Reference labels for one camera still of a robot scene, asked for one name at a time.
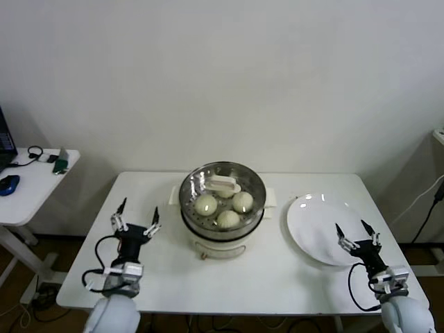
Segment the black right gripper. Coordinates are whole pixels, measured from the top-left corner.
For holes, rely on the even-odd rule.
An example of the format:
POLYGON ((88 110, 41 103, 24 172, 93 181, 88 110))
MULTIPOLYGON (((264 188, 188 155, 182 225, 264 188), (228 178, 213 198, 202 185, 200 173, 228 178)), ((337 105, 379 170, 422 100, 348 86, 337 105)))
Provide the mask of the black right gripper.
POLYGON ((367 274, 381 273, 387 269, 387 265, 379 255, 382 249, 379 241, 379 233, 364 220, 361 220, 361 224, 371 240, 357 241, 355 243, 345 237, 341 227, 336 223, 336 234, 339 238, 338 244, 342 249, 350 250, 351 256, 359 258, 364 263, 367 274))

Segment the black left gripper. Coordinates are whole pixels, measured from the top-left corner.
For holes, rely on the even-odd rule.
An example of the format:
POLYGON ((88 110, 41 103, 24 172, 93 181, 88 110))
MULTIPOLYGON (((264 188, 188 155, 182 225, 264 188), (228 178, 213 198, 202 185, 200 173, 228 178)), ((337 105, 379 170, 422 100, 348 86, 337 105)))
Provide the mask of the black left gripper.
POLYGON ((118 259, 138 260, 141 247, 147 244, 150 238, 162 227, 160 224, 160 215, 158 207, 156 207, 149 228, 133 224, 127 225, 122 217, 126 201, 127 198, 124 198, 116 212, 110 217, 110 222, 114 235, 119 240, 118 259))

